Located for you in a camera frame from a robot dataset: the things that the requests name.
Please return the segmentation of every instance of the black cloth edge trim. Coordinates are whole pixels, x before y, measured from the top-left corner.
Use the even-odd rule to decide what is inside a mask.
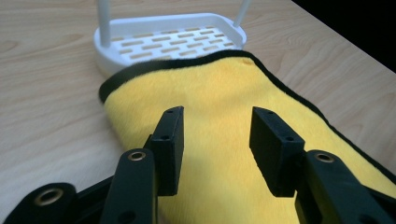
[[[324,117],[324,115],[320,112],[320,110],[313,105],[311,102],[307,101],[305,98],[291,90],[287,87],[282,81],[280,81],[276,76],[274,76],[267,68],[262,64],[262,62],[257,59],[253,54],[243,51],[243,50],[222,50],[212,54],[209,54],[205,57],[198,59],[184,59],[184,60],[172,60],[172,61],[151,61],[146,63],[138,63],[134,64],[130,67],[127,67],[121,71],[119,71],[114,76],[110,77],[106,80],[99,89],[99,98],[104,103],[107,97],[111,94],[111,92],[115,91],[122,84],[128,82],[134,77],[138,77],[141,75],[145,75],[146,73],[159,71],[159,70],[168,70],[168,69],[177,69],[184,67],[192,67],[203,65],[207,63],[213,63],[214,61],[230,58],[230,57],[245,57],[250,58],[253,62],[264,72],[264,74],[270,79],[270,81],[276,85],[280,90],[284,91],[288,96],[297,100],[302,105],[305,105],[309,109],[311,109],[314,113],[320,116],[325,123],[329,126],[329,128],[335,132],[339,137],[341,137],[344,141],[346,141],[353,149],[355,149],[364,159],[370,162],[376,169],[378,169],[384,176],[386,176],[392,183],[396,184],[396,175],[394,175],[391,171],[385,168],[378,161],[375,161],[369,155],[367,155],[364,151],[362,151],[359,147],[353,144],[349,139],[347,139],[343,134],[338,132],[330,122]]]

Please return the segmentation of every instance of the yellow microfiber cloth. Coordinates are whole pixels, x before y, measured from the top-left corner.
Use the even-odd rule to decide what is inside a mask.
[[[249,148],[253,106],[276,112],[305,150],[335,154],[363,185],[396,198],[391,172],[248,52],[136,64],[108,79],[100,97],[125,149],[142,147],[163,111],[185,107],[178,194],[159,199],[169,223],[298,223],[294,199],[271,194]]]

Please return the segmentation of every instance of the light wood tabletop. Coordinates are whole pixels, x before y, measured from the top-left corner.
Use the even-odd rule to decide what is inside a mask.
[[[112,18],[214,12],[241,0],[111,0]],[[93,0],[2,0],[0,221],[33,189],[78,191],[111,176],[123,149],[98,99]],[[396,173],[396,75],[290,0],[253,0],[245,50]]]

